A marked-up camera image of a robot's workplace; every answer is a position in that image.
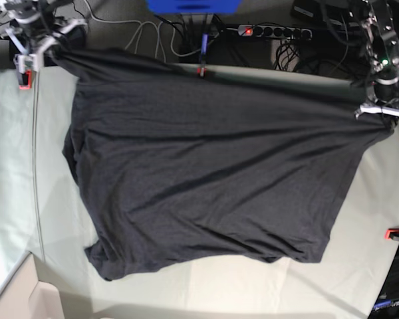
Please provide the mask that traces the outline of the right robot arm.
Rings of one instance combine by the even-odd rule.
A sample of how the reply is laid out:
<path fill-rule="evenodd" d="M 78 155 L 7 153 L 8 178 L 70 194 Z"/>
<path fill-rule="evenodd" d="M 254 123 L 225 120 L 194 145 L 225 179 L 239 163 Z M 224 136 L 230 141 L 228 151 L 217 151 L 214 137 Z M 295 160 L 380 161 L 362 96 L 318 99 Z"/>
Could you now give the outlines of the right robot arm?
<path fill-rule="evenodd" d="M 30 58 L 52 51 L 82 49 L 87 40 L 87 21 L 83 15 L 67 18 L 57 9 L 74 1 L 0 1 L 0 10 L 10 18 L 0 38 L 13 43 L 17 52 Z"/>

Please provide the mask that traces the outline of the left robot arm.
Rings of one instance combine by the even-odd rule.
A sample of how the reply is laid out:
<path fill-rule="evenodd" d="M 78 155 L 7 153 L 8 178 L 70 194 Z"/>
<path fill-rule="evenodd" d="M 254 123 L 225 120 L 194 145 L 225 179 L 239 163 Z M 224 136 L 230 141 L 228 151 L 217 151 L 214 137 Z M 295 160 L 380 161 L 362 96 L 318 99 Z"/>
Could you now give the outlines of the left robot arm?
<path fill-rule="evenodd" d="M 350 14 L 364 33 L 370 71 L 364 80 L 365 101 L 355 111 L 390 116 L 399 122 L 399 38 L 387 1 L 354 1 Z"/>

